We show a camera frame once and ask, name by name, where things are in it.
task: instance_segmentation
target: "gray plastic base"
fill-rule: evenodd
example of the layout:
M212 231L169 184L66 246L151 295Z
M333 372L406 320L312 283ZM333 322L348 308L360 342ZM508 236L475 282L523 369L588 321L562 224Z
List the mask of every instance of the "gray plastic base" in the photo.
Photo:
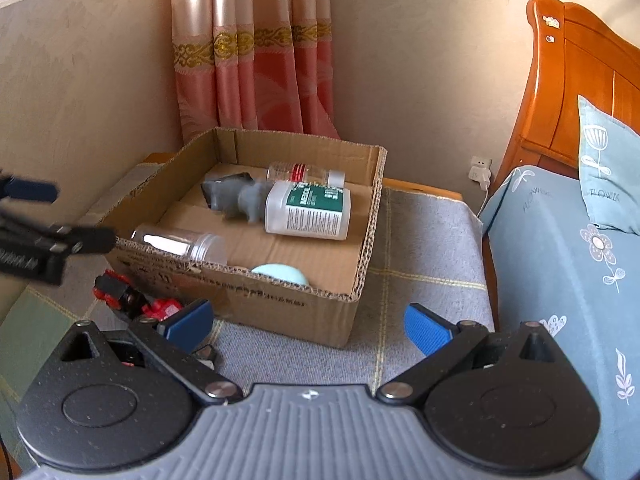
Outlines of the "gray plastic base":
M24 480L80 479L43 466ZM364 386L257 385L205 409L185 439L143 466L100 480L490 480L447 454L416 412L372 399ZM586 480L573 468L547 480Z

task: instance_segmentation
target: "wooden headboard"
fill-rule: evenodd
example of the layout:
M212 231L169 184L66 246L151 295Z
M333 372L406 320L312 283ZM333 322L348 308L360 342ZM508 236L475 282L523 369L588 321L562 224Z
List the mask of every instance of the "wooden headboard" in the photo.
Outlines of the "wooden headboard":
M640 132L640 49L578 4L530 0L527 19L529 79L491 194L524 164L577 178L578 94Z

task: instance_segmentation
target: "pillow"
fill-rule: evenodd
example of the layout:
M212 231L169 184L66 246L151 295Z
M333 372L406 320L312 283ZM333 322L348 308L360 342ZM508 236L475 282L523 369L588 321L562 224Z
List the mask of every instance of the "pillow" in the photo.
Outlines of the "pillow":
M593 224L640 235L640 137L578 96L582 198Z

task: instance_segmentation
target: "sticker on headboard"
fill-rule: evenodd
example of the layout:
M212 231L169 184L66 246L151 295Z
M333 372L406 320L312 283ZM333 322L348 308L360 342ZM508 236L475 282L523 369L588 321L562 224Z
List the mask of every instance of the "sticker on headboard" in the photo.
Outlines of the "sticker on headboard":
M560 22L553 16L542 16L542 19L545 20L547 27L560 28Z

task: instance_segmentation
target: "corrugated cardboard edge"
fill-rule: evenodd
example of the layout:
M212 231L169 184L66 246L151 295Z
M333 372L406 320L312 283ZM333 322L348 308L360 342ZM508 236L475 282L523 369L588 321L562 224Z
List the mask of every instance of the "corrugated cardboard edge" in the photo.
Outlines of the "corrugated cardboard edge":
M198 136L194 137L194 139L192 139L191 142L215 130L235 131L234 128L220 128L220 127L211 128L205 132L202 132ZM292 136L296 135L292 132L279 132L279 133L292 135ZM328 139L328 140L335 140L336 142L349 142L347 140L340 141L339 139ZM330 292L328 290L322 290L319 288L313 288L312 286L309 286L309 285L296 285L290 282L283 282L282 280L276 280L274 278L270 278L269 276L265 276L263 274L256 274L242 267L228 267L228 266L221 266L219 264L206 264L206 263L198 264L197 266L193 264L186 265L185 261L180 259L177 256L172 256L171 254L165 253L164 251L159 251L153 247L139 244L137 242L133 242L128 238L118 237L118 240L116 242L116 250L120 249L128 253L137 252L137 253L148 253L154 256L161 256L166 261L170 261L174 264L175 272L178 272L179 274L188 275L196 279L198 277L198 274L201 272L200 269L209 269L217 272L224 272L225 274L231 274L234 276L242 276L242 277L250 278L258 282L269 283L271 285L277 285L282 288L287 288L290 290L304 292L305 294L311 294L312 296L316 296L318 298L325 298L328 300L335 300L343 303L356 303L357 301L360 301L360 296L362 294L362 289L364 288L365 278L367 274L367 267L369 267L369 261L371 259L371 253L373 250L373 242L376 234L376 225L378 222L378 210L380 209L380 198L382 196L382 178L385 170L387 150L382 146L376 146L373 144L363 144L359 142L349 142L349 143L356 144L358 146L368 146L370 148L377 148L379 150L378 159L376 161L375 174L373 178L372 198L371 198L371 206L369 208L369 221L367 223L367 231L362 243L362 247L360 248L360 257L358 258L356 278L353 285L353 289L350 294L335 294L334 292ZM107 211L102 218L104 219L108 215L110 215L110 213L114 209L116 209L123 200L130 197L131 198L135 197L137 193L139 193L140 190L142 190L149 183L149 181L153 180L162 171L165 171L166 168L171 164L171 162L176 157L178 157L187 147L188 147L188 144L183 146L177 153L175 153L174 156L172 156L172 158L168 162L163 164L157 171L153 172L147 179L145 179L144 182L136 186L128 194L126 194L121 199L119 199L118 202L115 205L113 205L113 207L111 207L111 209L109 209L109 211Z

